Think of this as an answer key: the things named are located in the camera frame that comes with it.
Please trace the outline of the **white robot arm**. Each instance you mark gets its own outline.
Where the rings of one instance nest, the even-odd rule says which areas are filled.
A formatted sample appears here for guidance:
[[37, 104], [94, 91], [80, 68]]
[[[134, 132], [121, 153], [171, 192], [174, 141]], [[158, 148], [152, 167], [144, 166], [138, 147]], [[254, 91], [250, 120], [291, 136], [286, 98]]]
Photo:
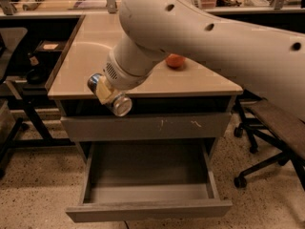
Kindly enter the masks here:
[[102, 68], [118, 91], [142, 84], [175, 53], [305, 117], [305, 36], [220, 18], [187, 0], [121, 0], [122, 39]]

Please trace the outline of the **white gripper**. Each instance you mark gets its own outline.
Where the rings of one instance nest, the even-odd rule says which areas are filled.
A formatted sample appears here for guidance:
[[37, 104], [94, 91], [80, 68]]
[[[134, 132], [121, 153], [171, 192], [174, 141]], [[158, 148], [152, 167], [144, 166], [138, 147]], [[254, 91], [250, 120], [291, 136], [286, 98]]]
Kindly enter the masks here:
[[103, 67], [103, 75], [98, 78], [95, 94], [99, 101], [105, 105], [114, 102], [122, 93], [118, 90], [130, 90], [141, 85], [147, 78], [127, 73], [117, 63], [114, 52], [110, 51], [106, 64]]

